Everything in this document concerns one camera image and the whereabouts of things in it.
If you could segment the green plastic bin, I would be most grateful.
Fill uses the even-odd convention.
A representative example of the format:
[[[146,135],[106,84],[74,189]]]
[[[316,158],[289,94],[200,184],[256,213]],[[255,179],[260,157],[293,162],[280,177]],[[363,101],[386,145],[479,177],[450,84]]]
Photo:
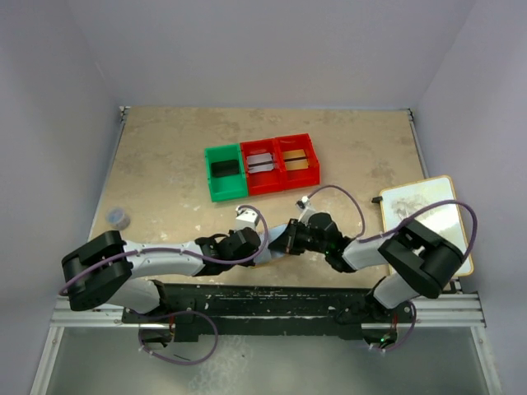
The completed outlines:
[[[208,147],[204,150],[204,157],[213,202],[245,198],[249,195],[239,144]]]

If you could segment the red bin with gold card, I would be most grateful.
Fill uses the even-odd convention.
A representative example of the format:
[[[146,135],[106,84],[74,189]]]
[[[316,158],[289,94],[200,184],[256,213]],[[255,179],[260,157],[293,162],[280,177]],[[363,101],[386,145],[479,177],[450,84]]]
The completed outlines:
[[[282,188],[306,188],[320,183],[320,166],[308,133],[275,137]]]

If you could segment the red bin with silver card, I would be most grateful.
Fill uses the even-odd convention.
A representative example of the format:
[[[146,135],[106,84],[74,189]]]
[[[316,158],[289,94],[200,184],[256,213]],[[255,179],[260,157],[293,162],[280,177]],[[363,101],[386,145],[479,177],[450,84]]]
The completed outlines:
[[[273,139],[263,139],[240,144],[244,161],[249,195],[276,193],[283,190],[285,171]]]

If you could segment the gold card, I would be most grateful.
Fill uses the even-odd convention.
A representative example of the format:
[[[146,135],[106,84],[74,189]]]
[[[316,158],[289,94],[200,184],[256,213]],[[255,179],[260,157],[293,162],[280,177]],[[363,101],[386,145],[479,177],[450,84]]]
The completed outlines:
[[[286,171],[305,170],[309,168],[309,161],[304,150],[284,151],[282,156]]]

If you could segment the silver card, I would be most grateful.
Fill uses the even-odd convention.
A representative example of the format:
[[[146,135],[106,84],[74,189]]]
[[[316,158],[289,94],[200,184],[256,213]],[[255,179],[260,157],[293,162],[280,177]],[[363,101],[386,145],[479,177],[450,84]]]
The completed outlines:
[[[246,156],[246,164],[249,174],[270,172],[275,169],[274,156],[269,152]]]

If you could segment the white board with wooden frame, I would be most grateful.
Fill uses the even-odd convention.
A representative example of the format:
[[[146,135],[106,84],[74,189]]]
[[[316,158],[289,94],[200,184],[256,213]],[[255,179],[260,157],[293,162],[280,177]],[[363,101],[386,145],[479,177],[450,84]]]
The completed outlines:
[[[392,230],[403,219],[435,202],[455,200],[455,188],[448,175],[384,189],[380,192],[384,230]],[[462,221],[462,207],[455,204],[431,209],[417,220],[465,252],[469,239]]]

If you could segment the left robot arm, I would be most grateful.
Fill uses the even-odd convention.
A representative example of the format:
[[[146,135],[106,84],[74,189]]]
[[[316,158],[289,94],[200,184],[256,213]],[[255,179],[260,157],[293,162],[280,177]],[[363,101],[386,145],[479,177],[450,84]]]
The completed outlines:
[[[182,244],[141,244],[106,231],[62,259],[64,286],[73,311],[110,302],[138,300],[134,310],[149,313],[164,304],[163,285],[144,277],[217,276],[234,266],[250,267],[268,245],[268,232],[245,227],[226,235],[200,237]]]

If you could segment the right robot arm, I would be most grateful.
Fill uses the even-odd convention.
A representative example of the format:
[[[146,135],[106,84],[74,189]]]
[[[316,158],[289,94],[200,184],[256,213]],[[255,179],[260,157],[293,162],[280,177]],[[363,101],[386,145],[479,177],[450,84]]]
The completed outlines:
[[[437,298],[465,260],[456,245],[419,221],[406,222],[390,236],[362,241],[343,235],[325,212],[306,222],[290,220],[268,247],[290,255],[321,253],[337,272],[390,265],[394,273],[378,281],[366,297],[368,304],[383,310],[418,296]]]

